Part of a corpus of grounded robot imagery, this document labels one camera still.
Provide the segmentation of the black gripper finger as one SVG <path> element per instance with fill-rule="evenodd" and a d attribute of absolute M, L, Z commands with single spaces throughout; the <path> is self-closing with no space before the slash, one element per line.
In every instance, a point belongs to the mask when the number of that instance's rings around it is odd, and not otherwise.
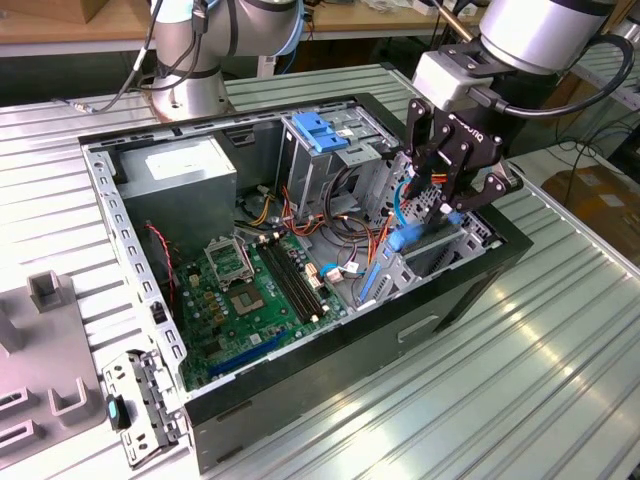
<path fill-rule="evenodd" d="M 434 111 L 421 98 L 414 98 L 408 104 L 404 153 L 411 160 L 414 175 L 403 193 L 405 199 L 418 197 L 432 183 L 432 174 L 441 162 L 439 149 L 452 135 L 452 127 L 447 123 L 435 125 Z"/>
<path fill-rule="evenodd" d="M 501 158 L 502 154 L 495 165 L 482 168 L 471 184 L 462 190 L 456 185 L 458 168 L 455 167 L 452 178 L 448 177 L 447 171 L 447 182 L 435 203 L 435 217 L 439 219 L 451 213 L 462 214 L 477 210 L 508 193 L 519 190 L 520 181 L 507 174 L 506 170 L 499 165 Z"/>

